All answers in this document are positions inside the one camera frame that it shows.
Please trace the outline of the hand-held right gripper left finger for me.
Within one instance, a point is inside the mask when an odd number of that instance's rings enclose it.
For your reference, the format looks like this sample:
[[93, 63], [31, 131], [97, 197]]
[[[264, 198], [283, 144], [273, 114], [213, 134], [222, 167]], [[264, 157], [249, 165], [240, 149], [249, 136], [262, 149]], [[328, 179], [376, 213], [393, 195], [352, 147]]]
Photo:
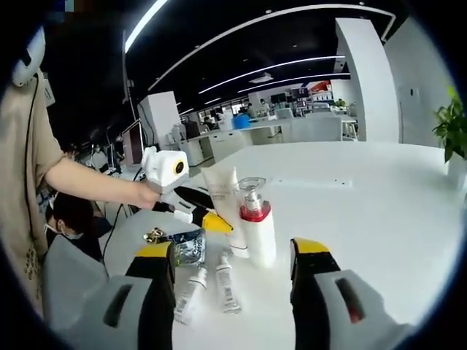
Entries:
[[109, 278], [66, 333], [72, 349], [171, 349], [174, 245], [141, 248], [126, 274]]

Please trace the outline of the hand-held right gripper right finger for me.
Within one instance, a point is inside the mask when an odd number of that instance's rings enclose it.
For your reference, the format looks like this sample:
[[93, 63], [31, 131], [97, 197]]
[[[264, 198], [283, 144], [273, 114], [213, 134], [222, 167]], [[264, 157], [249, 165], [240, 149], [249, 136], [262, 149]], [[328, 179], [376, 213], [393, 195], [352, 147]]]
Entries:
[[305, 238], [290, 241], [290, 303], [296, 349], [395, 349], [413, 327], [399, 324], [383, 297], [330, 250]]

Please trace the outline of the person's left hand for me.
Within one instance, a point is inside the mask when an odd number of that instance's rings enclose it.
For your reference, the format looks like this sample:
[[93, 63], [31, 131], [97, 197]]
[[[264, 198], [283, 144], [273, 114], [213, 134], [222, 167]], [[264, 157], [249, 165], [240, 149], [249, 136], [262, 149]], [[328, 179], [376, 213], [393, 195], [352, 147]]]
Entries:
[[136, 206], [141, 209], [152, 210], [155, 204], [159, 201], [161, 194], [151, 188], [151, 186], [146, 182], [137, 182], [136, 189]]

